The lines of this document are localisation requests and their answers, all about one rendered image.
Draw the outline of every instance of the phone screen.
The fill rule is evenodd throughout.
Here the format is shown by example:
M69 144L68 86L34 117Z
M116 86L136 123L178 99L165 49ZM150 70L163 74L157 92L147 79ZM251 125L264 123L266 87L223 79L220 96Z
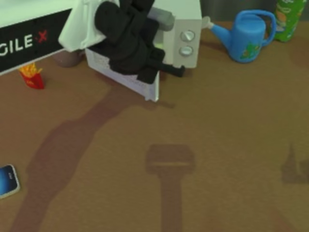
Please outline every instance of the phone screen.
M7 165L0 168L0 197L13 193L19 189L19 183L14 167Z

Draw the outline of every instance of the brown table surface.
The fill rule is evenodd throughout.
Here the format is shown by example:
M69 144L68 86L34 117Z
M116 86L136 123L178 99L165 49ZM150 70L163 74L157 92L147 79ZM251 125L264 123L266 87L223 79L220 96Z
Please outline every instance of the brown table surface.
M246 65L204 31L198 67L165 75L158 103L86 61L38 62L41 91L1 76L0 162L21 191L0 232L308 232L308 29Z

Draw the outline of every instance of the watering can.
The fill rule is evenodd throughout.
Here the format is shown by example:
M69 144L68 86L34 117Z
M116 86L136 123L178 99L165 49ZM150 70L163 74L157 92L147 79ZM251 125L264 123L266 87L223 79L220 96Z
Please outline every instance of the watering can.
M267 39L264 39L266 23L258 15L271 18L272 31ZM238 13L231 30L213 24L208 16L203 18L203 28L209 28L220 39L233 60L248 63L256 59L262 47L273 41L276 18L268 11L246 10Z

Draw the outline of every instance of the green can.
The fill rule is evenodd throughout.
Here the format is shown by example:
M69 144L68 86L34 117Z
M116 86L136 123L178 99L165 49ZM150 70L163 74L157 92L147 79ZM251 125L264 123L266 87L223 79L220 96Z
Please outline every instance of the green can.
M275 16L277 21L275 40L287 42L296 30L307 0L278 0Z

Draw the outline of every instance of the red x logo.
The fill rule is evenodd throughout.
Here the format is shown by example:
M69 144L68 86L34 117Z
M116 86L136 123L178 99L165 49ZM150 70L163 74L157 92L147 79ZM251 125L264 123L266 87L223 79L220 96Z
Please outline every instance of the red x logo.
M38 43L42 43L43 41L47 41L47 30L43 31L43 32L40 32L39 31L39 37L36 37L35 40L38 42Z

